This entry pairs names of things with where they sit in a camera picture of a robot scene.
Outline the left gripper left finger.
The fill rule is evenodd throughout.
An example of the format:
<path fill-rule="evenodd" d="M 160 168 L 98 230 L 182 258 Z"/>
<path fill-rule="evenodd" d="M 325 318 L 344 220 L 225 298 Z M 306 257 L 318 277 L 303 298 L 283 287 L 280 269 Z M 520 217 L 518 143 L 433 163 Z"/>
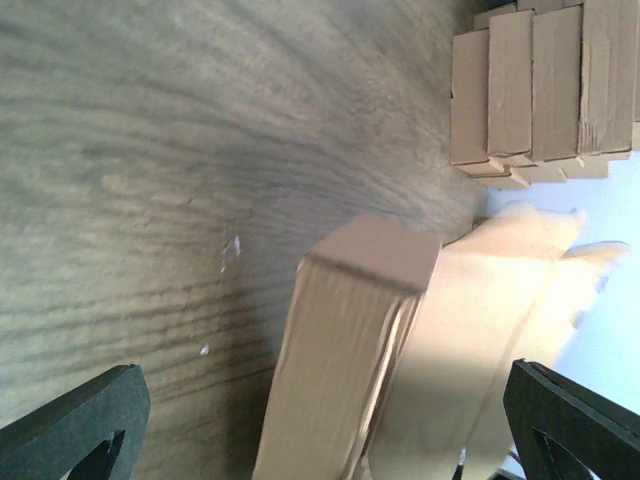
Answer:
<path fill-rule="evenodd" d="M 1 429 L 3 479 L 130 479 L 150 415 L 138 365 L 118 365 Z"/>

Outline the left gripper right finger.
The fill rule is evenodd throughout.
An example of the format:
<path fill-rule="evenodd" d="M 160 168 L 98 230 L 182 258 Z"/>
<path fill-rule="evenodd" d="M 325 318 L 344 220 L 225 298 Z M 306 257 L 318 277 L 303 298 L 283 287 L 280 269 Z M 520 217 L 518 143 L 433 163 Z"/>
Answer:
<path fill-rule="evenodd" d="M 503 405 L 527 479 L 639 477 L 639 416 L 594 391 L 521 359 Z"/>

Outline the cardboard box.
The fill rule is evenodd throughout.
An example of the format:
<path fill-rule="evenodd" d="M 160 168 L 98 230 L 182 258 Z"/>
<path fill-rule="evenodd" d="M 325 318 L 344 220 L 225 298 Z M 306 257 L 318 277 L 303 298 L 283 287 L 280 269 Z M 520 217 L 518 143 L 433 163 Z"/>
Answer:
<path fill-rule="evenodd" d="M 491 478 L 512 443 L 511 364 L 578 330 L 622 242 L 577 245 L 579 213 L 514 205 L 442 244 L 353 218 L 301 260 L 257 479 Z"/>

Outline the large bottom folded box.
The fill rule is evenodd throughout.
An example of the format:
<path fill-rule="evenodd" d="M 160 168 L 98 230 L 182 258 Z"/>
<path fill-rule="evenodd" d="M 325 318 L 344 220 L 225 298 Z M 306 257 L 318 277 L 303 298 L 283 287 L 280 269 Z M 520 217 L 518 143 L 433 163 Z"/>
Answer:
<path fill-rule="evenodd" d="M 489 30 L 457 35 L 452 47 L 450 163 L 473 176 L 502 174 L 487 153 Z"/>

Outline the large folded box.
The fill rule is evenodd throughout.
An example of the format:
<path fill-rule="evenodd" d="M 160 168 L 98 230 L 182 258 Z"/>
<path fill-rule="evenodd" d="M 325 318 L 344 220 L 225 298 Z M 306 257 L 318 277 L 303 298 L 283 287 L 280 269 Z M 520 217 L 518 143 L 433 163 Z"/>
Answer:
<path fill-rule="evenodd" d="M 563 182 L 561 165 L 577 160 L 582 8 L 533 19 L 532 151 L 519 173 L 531 183 Z"/>
<path fill-rule="evenodd" d="M 583 3 L 578 179 L 600 179 L 635 142 L 639 3 Z"/>
<path fill-rule="evenodd" d="M 520 167 L 531 167 L 532 33 L 534 12 L 518 11 L 489 21 L 489 158 L 526 184 Z"/>
<path fill-rule="evenodd" d="M 489 30 L 457 35 L 452 47 L 450 163 L 473 176 L 502 174 L 487 153 Z"/>

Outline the large top folded box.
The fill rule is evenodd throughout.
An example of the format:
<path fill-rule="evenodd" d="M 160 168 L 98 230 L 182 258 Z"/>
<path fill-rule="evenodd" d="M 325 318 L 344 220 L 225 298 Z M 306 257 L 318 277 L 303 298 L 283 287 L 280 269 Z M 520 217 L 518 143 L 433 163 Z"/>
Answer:
<path fill-rule="evenodd" d="M 600 179 L 635 142 L 639 3 L 583 3 L 578 179 Z"/>

